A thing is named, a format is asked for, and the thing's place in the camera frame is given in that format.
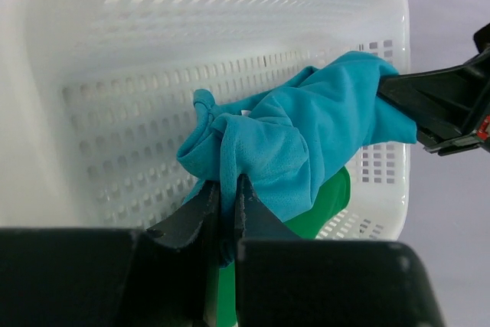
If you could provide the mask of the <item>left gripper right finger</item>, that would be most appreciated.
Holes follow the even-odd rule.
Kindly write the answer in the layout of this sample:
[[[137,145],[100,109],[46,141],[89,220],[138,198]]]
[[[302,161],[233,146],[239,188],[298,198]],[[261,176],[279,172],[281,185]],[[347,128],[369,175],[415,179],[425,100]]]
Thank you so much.
[[[296,241],[291,231],[259,198],[247,175],[240,175],[234,202],[234,240]]]

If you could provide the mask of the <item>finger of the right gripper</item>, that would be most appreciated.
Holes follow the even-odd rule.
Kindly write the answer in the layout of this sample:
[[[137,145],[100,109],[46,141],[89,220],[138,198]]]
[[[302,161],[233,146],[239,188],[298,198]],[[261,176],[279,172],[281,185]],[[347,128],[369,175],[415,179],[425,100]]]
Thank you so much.
[[[416,123],[429,153],[489,150],[489,49],[459,66],[382,77],[377,95]]]

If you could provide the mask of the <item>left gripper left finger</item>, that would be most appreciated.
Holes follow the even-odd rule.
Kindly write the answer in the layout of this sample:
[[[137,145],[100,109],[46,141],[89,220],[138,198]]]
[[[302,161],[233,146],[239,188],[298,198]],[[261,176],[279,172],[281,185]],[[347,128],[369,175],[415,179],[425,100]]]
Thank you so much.
[[[139,238],[126,279],[127,326],[215,326],[220,186],[199,193]]]

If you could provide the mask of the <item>teal t-shirt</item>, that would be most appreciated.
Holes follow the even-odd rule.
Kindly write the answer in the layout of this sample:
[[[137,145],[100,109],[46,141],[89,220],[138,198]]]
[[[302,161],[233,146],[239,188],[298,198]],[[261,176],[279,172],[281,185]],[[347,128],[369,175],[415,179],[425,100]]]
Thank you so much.
[[[234,202],[247,176],[281,220],[309,211],[321,186],[362,147],[414,144],[416,123],[377,96],[395,68],[350,51],[321,69],[306,67],[272,90],[224,105],[196,90],[197,125],[179,147],[178,163],[197,179],[220,183],[220,265],[234,260]]]

